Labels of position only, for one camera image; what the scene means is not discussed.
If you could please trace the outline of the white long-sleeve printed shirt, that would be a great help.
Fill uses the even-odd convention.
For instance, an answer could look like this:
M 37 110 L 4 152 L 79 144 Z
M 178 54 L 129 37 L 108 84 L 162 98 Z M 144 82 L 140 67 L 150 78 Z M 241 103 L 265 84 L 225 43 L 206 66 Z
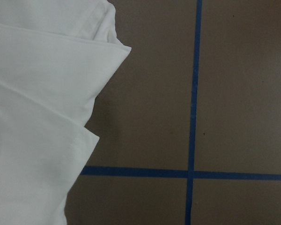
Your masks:
M 0 0 L 0 225 L 65 225 L 99 141 L 95 99 L 131 51 L 106 0 Z

